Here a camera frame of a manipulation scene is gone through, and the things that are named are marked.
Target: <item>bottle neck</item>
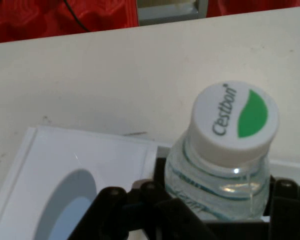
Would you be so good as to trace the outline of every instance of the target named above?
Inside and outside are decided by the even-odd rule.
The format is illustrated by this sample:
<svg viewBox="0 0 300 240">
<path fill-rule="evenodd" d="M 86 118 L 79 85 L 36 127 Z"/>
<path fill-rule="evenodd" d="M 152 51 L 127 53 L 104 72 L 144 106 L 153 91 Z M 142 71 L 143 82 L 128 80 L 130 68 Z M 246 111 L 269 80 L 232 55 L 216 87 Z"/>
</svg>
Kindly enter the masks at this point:
<svg viewBox="0 0 300 240">
<path fill-rule="evenodd" d="M 207 159 L 201 157 L 191 145 L 191 139 L 189 134 L 185 134 L 182 143 L 183 153 L 188 162 L 195 168 L 205 171 L 209 174 L 218 175 L 222 177 L 240 177 L 247 173 L 257 172 L 262 164 L 267 164 L 267 154 L 259 159 L 245 163 L 242 166 L 237 167 L 223 167 L 216 165 Z"/>
</svg>

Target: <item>white bottle cap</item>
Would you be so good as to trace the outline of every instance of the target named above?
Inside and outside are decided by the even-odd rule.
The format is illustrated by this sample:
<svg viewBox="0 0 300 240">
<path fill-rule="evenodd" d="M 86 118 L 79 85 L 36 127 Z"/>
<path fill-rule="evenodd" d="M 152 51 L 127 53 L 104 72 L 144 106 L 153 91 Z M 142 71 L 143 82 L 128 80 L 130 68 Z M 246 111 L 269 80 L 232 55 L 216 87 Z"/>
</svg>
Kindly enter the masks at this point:
<svg viewBox="0 0 300 240">
<path fill-rule="evenodd" d="M 205 160 L 237 168 L 264 156 L 279 125 L 273 99 L 244 82 L 212 85 L 193 106 L 190 144 Z"/>
</svg>

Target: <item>red fabric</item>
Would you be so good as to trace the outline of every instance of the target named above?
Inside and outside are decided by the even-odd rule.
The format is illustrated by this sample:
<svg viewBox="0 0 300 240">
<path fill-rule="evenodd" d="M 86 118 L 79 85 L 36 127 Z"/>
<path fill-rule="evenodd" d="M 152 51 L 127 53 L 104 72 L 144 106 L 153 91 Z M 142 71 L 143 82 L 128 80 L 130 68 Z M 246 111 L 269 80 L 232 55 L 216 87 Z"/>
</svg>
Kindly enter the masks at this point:
<svg viewBox="0 0 300 240">
<path fill-rule="evenodd" d="M 135 0 L 68 0 L 90 30 L 138 26 Z M 85 32 L 63 0 L 0 0 L 0 43 Z"/>
<path fill-rule="evenodd" d="M 300 0 L 209 0 L 207 17 L 300 7 Z"/>
</svg>

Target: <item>water bottle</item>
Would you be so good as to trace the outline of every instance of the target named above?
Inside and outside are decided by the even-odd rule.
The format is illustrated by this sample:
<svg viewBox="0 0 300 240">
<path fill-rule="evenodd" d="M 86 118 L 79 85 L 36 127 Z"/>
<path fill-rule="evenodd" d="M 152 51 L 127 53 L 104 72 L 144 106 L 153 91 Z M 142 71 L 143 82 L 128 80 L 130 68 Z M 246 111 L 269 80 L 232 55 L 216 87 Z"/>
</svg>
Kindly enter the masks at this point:
<svg viewBox="0 0 300 240">
<path fill-rule="evenodd" d="M 208 87 L 167 157 L 166 191 L 202 220 L 260 218 L 278 125 L 277 105 L 261 89 L 237 81 Z"/>
</svg>

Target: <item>black cable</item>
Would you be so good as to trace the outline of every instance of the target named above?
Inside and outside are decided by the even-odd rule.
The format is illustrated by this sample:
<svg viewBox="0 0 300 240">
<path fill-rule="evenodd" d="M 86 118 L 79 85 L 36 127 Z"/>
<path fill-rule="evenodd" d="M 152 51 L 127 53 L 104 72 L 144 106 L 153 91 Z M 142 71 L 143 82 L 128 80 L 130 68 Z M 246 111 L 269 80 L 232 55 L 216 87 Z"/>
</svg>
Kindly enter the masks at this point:
<svg viewBox="0 0 300 240">
<path fill-rule="evenodd" d="M 67 0 L 63 0 L 63 1 L 64 1 L 64 4 L 66 5 L 66 7 L 68 8 L 69 12 L 72 14 L 74 20 L 80 25 L 80 27 L 83 28 L 86 32 L 90 32 L 90 30 L 88 28 L 86 28 L 86 26 L 83 25 L 83 23 L 77 18 L 73 9 L 71 8 L 70 4 L 68 3 L 68 1 Z"/>
</svg>

